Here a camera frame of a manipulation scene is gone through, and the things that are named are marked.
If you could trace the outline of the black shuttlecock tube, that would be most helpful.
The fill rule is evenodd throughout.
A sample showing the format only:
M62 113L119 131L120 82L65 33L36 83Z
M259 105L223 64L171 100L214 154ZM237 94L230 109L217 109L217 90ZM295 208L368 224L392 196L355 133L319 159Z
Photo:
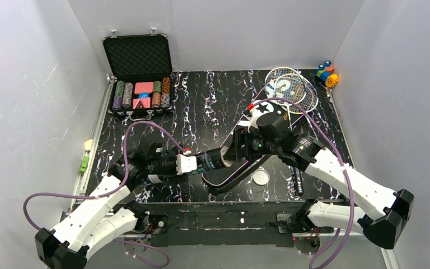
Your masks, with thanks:
M174 153L182 154L177 149L172 149L169 151L173 151ZM176 184L179 182L184 182L188 180L188 178L192 175L203 174L205 172L214 171L218 169L229 168L232 166L233 162L230 160L226 160L224 155L227 151L226 147L219 147L216 149L200 152L197 154L188 153L185 156L195 156L197 158L197 169L192 171L191 173L183 174L183 175L174 175L171 177L165 175L152 175L148 174L147 178L142 182L144 185L152 185L152 184Z

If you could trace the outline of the white tube lid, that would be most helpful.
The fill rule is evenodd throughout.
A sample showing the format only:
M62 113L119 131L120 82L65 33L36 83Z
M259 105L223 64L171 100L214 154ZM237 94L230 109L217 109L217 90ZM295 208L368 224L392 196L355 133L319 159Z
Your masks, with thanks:
M256 169L252 173L251 178L253 182L257 185L267 185L270 181L269 173L263 168Z

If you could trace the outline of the black racket bag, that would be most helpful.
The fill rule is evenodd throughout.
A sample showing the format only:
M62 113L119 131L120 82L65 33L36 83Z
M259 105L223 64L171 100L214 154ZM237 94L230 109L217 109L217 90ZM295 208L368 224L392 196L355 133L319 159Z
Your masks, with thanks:
M289 127L289 121L286 118L286 111L279 106L275 101L264 101L259 104L263 104L266 107L266 112L259 117L256 121L258 129L261 133L267 136L268 141L274 139L274 128L279 128L282 132L292 131L298 133L301 131L302 126L307 123L306 118L303 115L295 115L295 122L293 130ZM226 147L227 151L224 155L226 160L230 160L230 144L233 138L233 132L237 128L245 128L239 125L239 121L245 115L247 110L244 111L241 118L238 120L230 135L225 139L221 147ZM202 174L203 182L208 186L209 193L213 195L219 195L222 193L229 192L242 180L252 174L256 169L263 165L273 154L264 155L259 159L240 162L232 161L233 164L229 168L218 169L217 171L209 171Z

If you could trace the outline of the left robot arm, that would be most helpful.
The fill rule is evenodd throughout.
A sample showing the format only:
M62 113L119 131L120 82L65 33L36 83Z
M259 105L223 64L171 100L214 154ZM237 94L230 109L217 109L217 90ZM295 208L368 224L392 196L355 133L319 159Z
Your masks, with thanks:
M176 145L164 149L159 142L141 142L123 154L89 196L65 219L52 228L40 228L35 235L39 260L47 268L84 268L102 247L127 232L143 239L165 228L162 216L151 216L136 201L117 204L144 184L158 184L180 175L180 159L190 150Z

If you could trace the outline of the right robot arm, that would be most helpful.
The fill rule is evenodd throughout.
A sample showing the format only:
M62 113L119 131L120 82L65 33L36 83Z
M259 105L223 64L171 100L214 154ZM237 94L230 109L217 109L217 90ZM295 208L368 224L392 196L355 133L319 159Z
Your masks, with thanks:
M248 126L237 128L224 158L256 160L267 155L322 180L354 204L339 206L308 199L300 210L282 221L286 228L351 229L378 247L394 248L412 213L412 192L395 191L374 182L316 138L290 129L289 123L274 113L254 117Z

